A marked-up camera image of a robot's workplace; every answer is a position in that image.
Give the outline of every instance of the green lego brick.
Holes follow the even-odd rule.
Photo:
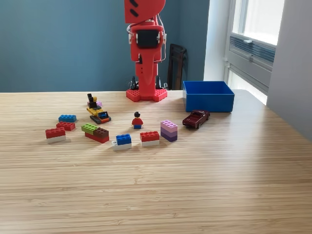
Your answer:
[[[93,135],[93,131],[97,128],[98,128],[97,126],[90,124],[90,123],[87,123],[87,124],[81,126],[82,131],[84,131],[85,133],[91,134],[91,135]]]

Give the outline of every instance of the robot display screen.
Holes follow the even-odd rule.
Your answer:
[[[137,45],[140,48],[155,48],[158,46],[158,30],[137,30]]]

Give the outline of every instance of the window blind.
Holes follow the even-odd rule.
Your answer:
[[[249,39],[244,40],[235,36],[230,36],[230,45],[263,60],[269,61],[271,63],[274,62],[275,48],[273,47],[269,47]]]

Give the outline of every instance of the purple lego stack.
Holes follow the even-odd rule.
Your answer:
[[[177,140],[177,125],[170,120],[164,120],[160,123],[160,135],[167,141]]]

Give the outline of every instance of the teal wall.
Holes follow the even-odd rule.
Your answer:
[[[179,44],[188,51],[187,80],[203,80],[209,0],[180,0]]]
[[[161,16],[167,57],[170,43],[185,46],[194,80],[203,79],[209,0],[192,2],[167,0]],[[123,0],[0,0],[0,92],[126,90],[135,73],[126,26]]]

